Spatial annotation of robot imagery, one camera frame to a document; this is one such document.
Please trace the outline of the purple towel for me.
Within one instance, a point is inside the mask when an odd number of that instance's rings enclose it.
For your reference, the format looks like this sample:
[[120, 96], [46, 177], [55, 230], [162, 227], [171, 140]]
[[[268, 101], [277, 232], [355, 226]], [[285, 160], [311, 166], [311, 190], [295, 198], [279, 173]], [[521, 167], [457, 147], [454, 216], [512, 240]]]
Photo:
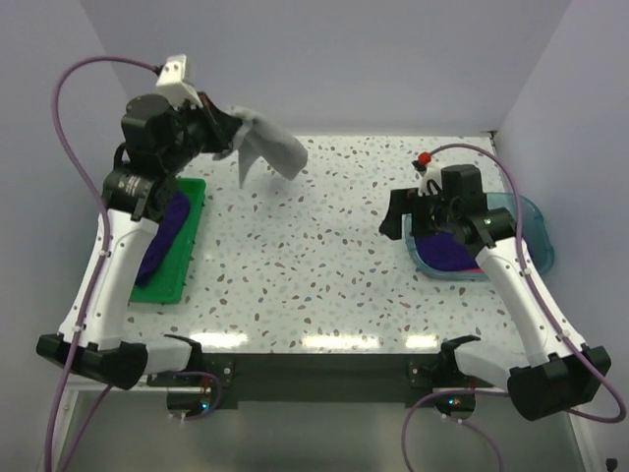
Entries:
[[143, 256], [136, 277], [137, 286], [144, 287], [150, 283], [185, 225], [190, 211], [191, 204], [188, 197], [183, 192], [177, 191]]
[[462, 272], [479, 267], [467, 249], [457, 243], [449, 233], [413, 237], [415, 253], [420, 263], [428, 269], [441, 272]]

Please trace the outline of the grey white towel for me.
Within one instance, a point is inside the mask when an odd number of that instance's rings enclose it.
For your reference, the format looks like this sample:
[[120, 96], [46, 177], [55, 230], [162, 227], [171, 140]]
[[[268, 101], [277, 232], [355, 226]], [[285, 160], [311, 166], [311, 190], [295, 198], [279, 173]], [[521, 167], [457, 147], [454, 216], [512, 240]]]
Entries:
[[223, 160], [237, 153], [240, 188], [244, 187], [251, 167], [259, 158], [263, 158], [272, 170], [289, 181], [305, 169], [308, 150], [287, 129], [250, 108], [233, 106], [227, 114], [240, 119], [242, 124], [230, 140], [229, 147], [214, 153], [212, 160]]

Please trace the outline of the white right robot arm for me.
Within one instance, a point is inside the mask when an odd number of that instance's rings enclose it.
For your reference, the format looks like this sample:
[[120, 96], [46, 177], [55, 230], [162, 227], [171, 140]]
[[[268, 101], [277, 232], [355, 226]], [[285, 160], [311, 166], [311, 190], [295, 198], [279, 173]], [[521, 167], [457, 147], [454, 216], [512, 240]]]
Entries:
[[391, 240], [450, 234], [475, 259], [515, 324], [524, 356], [462, 336], [442, 343], [436, 372], [453, 386], [475, 377], [501, 388], [535, 421], [592, 401], [611, 361], [554, 302], [516, 237], [515, 209], [494, 205], [476, 166], [429, 165], [420, 187], [391, 191], [379, 232]]

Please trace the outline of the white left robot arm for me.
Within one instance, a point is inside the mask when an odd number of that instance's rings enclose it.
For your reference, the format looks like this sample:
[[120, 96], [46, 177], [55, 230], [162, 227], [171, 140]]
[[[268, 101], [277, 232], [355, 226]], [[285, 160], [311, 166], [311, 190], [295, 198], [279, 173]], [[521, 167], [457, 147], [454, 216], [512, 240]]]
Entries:
[[84, 279], [58, 330], [37, 340], [40, 357], [121, 389], [161, 372], [185, 386], [203, 377], [197, 342], [176, 335], [151, 342], [124, 337], [141, 262], [178, 190], [178, 174], [198, 155], [228, 149], [241, 125], [204, 92], [199, 97], [199, 103], [173, 105], [152, 93], [127, 104], [124, 141], [96, 194], [98, 229]]

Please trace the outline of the teal transparent plastic tray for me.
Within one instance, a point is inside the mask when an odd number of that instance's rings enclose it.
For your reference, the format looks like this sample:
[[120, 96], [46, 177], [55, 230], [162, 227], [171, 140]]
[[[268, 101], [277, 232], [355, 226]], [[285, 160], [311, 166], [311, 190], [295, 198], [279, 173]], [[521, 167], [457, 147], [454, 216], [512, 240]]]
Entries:
[[[539, 274], [544, 275], [550, 271], [554, 264], [554, 248], [546, 231], [545, 221], [542, 212], [538, 207], [526, 197], [521, 198], [523, 211], [523, 238], [527, 243], [529, 254]], [[412, 218], [405, 215], [402, 219], [403, 241], [407, 247], [411, 260], [416, 265], [417, 270], [423, 275], [441, 280], [449, 281], [468, 281], [468, 280], [486, 280], [483, 274], [466, 274], [462, 272], [441, 272], [428, 269], [423, 266], [415, 253], [414, 243], [412, 242]]]

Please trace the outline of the green plastic bin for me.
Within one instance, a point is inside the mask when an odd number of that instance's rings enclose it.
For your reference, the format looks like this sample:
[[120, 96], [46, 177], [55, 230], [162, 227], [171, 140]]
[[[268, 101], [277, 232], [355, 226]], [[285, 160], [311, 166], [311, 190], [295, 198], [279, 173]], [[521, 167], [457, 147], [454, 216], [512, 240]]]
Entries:
[[177, 304], [183, 294], [192, 249], [199, 229], [205, 200], [206, 184], [202, 179], [179, 178], [178, 190], [189, 199], [191, 211], [165, 260], [147, 286], [136, 283], [130, 296], [132, 303]]

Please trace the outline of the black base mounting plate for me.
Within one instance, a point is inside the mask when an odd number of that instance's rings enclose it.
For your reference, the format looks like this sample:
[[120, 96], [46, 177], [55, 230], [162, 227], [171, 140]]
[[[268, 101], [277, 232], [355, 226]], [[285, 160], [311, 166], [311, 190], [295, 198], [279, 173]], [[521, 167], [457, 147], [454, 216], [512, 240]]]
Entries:
[[147, 384], [166, 387], [170, 407], [209, 397], [221, 409], [243, 402], [410, 406], [439, 388], [489, 386], [445, 368], [438, 354], [205, 354], [201, 370], [212, 377], [157, 374]]

